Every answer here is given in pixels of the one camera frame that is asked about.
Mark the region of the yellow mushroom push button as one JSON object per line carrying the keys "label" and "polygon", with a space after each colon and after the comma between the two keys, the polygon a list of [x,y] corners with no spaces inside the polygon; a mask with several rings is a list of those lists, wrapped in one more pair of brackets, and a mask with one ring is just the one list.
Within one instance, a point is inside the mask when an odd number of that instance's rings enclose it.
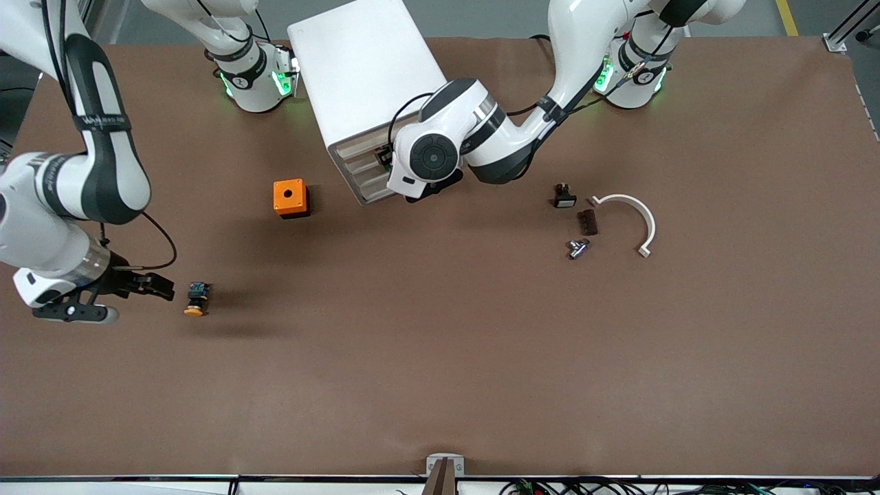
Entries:
{"label": "yellow mushroom push button", "polygon": [[187,316],[200,317],[207,314],[208,301],[210,300],[211,285],[205,282],[193,282],[189,285],[188,304],[184,313]]}

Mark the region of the white plastic drawer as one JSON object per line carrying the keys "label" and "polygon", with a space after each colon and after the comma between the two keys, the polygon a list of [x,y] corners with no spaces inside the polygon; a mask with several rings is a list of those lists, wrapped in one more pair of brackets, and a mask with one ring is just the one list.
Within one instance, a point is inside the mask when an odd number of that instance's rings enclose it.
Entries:
{"label": "white plastic drawer", "polygon": [[354,188],[355,177],[375,177],[381,175],[381,173],[387,173],[378,163],[376,157],[372,156],[346,161],[342,166],[342,171],[346,173],[346,180],[352,188]]}
{"label": "white plastic drawer", "polygon": [[352,176],[368,175],[376,173],[382,175],[391,169],[392,147],[389,144],[378,145],[370,149],[364,149],[361,153],[342,156],[342,172]]}
{"label": "white plastic drawer", "polygon": [[359,204],[367,206],[395,195],[390,188],[387,188],[388,179],[389,173],[381,173],[375,177],[355,177],[354,194]]}
{"label": "white plastic drawer", "polygon": [[374,129],[374,131],[363,132],[340,140],[338,143],[332,144],[328,151],[333,151],[342,161],[349,161],[363,154],[375,154],[387,145],[387,130]]}

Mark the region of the white drawer cabinet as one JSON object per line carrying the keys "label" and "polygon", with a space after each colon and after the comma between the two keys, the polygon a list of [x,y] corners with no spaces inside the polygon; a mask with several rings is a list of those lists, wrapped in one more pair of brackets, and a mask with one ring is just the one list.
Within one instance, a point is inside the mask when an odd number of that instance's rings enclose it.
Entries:
{"label": "white drawer cabinet", "polygon": [[374,129],[389,138],[389,125],[415,121],[418,95],[446,77],[403,0],[352,0],[290,24],[287,34],[324,147],[355,197],[328,148]]}

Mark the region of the orange button box with hole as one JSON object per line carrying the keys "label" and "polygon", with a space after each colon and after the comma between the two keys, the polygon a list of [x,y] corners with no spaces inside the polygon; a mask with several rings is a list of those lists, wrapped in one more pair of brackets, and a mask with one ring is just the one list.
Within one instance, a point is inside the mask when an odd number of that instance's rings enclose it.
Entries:
{"label": "orange button box with hole", "polygon": [[310,189],[303,179],[275,181],[272,198],[274,212],[282,219],[311,216]]}

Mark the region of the brown table cover mat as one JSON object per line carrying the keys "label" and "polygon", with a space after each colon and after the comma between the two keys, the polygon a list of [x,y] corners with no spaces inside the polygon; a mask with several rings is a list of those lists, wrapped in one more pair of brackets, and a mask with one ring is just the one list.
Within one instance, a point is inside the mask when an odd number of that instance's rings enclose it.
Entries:
{"label": "brown table cover mat", "polygon": [[107,53],[177,295],[42,322],[0,265],[0,475],[880,474],[880,143],[816,38],[686,38],[650,106],[570,117],[519,181],[372,206],[308,102]]}

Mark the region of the white semicircular plastic arc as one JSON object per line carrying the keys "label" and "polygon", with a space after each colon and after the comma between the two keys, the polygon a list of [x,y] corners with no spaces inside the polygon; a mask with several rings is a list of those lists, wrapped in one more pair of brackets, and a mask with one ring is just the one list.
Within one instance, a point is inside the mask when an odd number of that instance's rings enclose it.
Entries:
{"label": "white semicircular plastic arc", "polygon": [[632,209],[635,209],[636,211],[638,211],[638,213],[641,214],[641,217],[646,225],[646,238],[644,239],[644,241],[642,241],[642,244],[639,245],[637,251],[644,258],[650,257],[652,254],[650,245],[656,238],[657,234],[657,222],[654,214],[643,201],[636,197],[632,197],[632,195],[611,194],[604,195],[604,197],[597,197],[597,195],[592,195],[592,197],[590,198],[592,206],[595,207],[600,207],[604,204],[613,203],[614,201],[626,204],[627,206],[632,207]]}

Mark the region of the grey metal bracket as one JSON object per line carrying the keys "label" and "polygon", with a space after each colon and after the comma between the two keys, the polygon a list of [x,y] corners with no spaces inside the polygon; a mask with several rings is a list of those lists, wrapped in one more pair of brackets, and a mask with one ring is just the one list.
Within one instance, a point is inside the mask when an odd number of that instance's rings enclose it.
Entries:
{"label": "grey metal bracket", "polygon": [[465,476],[465,458],[455,453],[434,453],[426,457],[426,476],[429,477],[438,463],[446,459],[445,470],[451,472],[453,477]]}

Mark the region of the brown tapered post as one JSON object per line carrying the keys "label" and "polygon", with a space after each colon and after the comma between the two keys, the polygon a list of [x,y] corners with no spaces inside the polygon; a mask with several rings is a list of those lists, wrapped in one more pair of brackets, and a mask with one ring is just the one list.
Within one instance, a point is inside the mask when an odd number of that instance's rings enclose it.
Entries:
{"label": "brown tapered post", "polygon": [[446,459],[434,467],[424,483],[421,495],[459,495],[456,477],[446,471]]}

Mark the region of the aluminium frame profile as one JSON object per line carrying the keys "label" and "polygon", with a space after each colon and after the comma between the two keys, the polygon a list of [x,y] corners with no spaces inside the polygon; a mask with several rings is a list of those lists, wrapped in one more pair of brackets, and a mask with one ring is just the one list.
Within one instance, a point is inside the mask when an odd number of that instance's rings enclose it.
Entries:
{"label": "aluminium frame profile", "polygon": [[832,32],[824,32],[822,40],[827,50],[832,53],[844,53],[846,39],[861,32],[861,26],[880,9],[880,0],[860,0],[858,6],[846,16]]}

